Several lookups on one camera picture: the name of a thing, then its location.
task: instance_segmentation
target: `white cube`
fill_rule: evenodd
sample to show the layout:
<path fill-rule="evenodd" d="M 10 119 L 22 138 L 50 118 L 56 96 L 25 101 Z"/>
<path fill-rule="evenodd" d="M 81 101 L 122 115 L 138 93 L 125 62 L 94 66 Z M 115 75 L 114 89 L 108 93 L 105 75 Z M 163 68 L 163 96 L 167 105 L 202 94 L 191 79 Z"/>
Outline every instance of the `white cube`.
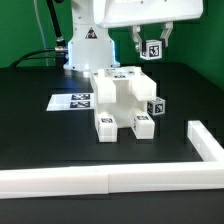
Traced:
<path fill-rule="evenodd" d="M 147 40 L 146 42 L 142 42 L 142 51 L 140 57 L 145 60 L 162 58 L 162 41 Z"/>
<path fill-rule="evenodd" d="M 129 119 L 137 139 L 153 139 L 155 122 L 146 112 L 132 110 L 129 114 Z"/>
<path fill-rule="evenodd" d="M 95 126 L 100 142 L 117 141 L 117 123 L 114 116 L 107 113 L 95 116 Z"/>
<path fill-rule="evenodd" d="M 148 113 L 155 116 L 165 114 L 166 101 L 160 97 L 156 97 L 155 100 L 148 101 Z"/>

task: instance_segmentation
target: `small white cube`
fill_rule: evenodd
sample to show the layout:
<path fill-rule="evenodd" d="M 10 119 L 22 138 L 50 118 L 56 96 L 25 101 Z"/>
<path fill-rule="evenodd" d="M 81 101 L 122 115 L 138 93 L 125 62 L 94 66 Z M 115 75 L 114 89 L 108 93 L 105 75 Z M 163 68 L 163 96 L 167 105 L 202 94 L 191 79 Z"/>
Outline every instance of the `small white cube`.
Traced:
<path fill-rule="evenodd" d="M 140 57 L 145 60 L 162 58 L 162 41 L 147 40 L 146 42 L 142 42 L 142 51 Z"/>
<path fill-rule="evenodd" d="M 95 116 L 95 126 L 100 142 L 117 141 L 117 123 L 114 116 L 107 113 Z"/>
<path fill-rule="evenodd" d="M 156 97 L 155 100 L 148 101 L 148 113 L 155 116 L 165 114 L 166 101 L 160 97 Z"/>
<path fill-rule="evenodd" d="M 153 139 L 155 122 L 146 112 L 132 110 L 129 119 L 137 139 Z"/>
<path fill-rule="evenodd" d="M 144 74 L 134 76 L 131 87 L 132 94 L 139 101 L 156 99 L 156 83 Z"/>

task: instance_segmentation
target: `white block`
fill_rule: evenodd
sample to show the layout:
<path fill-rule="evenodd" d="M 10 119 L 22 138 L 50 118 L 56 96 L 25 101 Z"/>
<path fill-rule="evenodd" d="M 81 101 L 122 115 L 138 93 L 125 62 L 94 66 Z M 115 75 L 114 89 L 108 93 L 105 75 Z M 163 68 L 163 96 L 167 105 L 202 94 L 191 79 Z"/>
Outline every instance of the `white block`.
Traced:
<path fill-rule="evenodd" d="M 224 150 L 200 121 L 188 122 L 188 138 L 203 161 L 224 162 Z"/>
<path fill-rule="evenodd" d="M 147 101 L 139 101 L 132 93 L 132 79 L 147 77 L 142 73 L 140 67 L 108 68 L 106 70 L 98 70 L 98 73 L 93 74 L 91 84 L 96 99 L 95 114 L 101 114 L 103 112 L 112 114 L 116 120 L 118 128 L 129 128 L 131 127 L 131 123 L 128 114 L 132 109 L 138 108 L 141 111 L 147 112 Z M 98 102 L 96 80 L 99 80 L 100 77 L 110 78 L 113 81 L 116 86 L 116 103 Z M 150 88 L 150 86 L 146 86 L 146 89 L 149 91 L 151 91 Z"/>
<path fill-rule="evenodd" d="M 137 139 L 153 139 L 155 123 L 146 112 L 133 109 L 129 114 L 129 119 Z"/>
<path fill-rule="evenodd" d="M 160 97 L 156 97 L 155 100 L 148 101 L 148 113 L 155 116 L 165 114 L 166 101 Z"/>
<path fill-rule="evenodd" d="M 0 198 L 107 193 L 107 166 L 0 171 Z"/>
<path fill-rule="evenodd" d="M 116 86 L 109 77 L 94 77 L 99 104 L 116 103 Z"/>
<path fill-rule="evenodd" d="M 221 162 L 109 166 L 109 193 L 224 188 Z"/>
<path fill-rule="evenodd" d="M 117 141 L 117 123 L 113 115 L 107 113 L 96 114 L 95 126 L 100 142 Z"/>
<path fill-rule="evenodd" d="M 145 60 L 162 58 L 162 41 L 147 40 L 143 42 L 140 57 Z"/>
<path fill-rule="evenodd" d="M 143 73 L 138 73 L 131 79 L 131 92 L 139 101 L 155 100 L 156 83 Z"/>

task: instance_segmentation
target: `green background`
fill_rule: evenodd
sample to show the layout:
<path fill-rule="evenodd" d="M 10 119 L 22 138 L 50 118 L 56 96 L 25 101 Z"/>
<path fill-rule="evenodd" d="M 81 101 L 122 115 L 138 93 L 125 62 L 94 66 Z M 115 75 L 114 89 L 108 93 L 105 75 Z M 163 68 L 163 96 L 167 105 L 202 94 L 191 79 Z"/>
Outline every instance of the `green background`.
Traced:
<path fill-rule="evenodd" d="M 47 47 L 55 46 L 55 36 L 45 0 L 38 0 L 39 14 Z M 55 4 L 61 30 L 66 41 L 72 37 L 70 0 Z M 204 13 L 198 20 L 175 22 L 169 48 L 163 59 L 143 61 L 134 50 L 128 28 L 110 29 L 121 64 L 182 62 L 224 89 L 224 1 L 204 0 Z M 158 39 L 160 25 L 144 26 L 143 39 Z M 22 55 L 43 49 L 33 0 L 1 0 L 0 67 L 7 67 Z M 29 61 L 21 66 L 42 66 L 45 61 Z"/>

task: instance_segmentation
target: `warning label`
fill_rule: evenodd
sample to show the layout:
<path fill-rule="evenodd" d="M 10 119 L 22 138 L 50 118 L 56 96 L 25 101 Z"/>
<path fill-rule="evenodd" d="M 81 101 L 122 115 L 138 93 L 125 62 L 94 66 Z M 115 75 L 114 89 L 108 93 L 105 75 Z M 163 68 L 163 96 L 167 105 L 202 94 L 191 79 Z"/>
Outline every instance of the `warning label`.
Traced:
<path fill-rule="evenodd" d="M 97 39 L 96 33 L 92 27 L 89 29 L 89 32 L 86 35 L 86 39 Z"/>

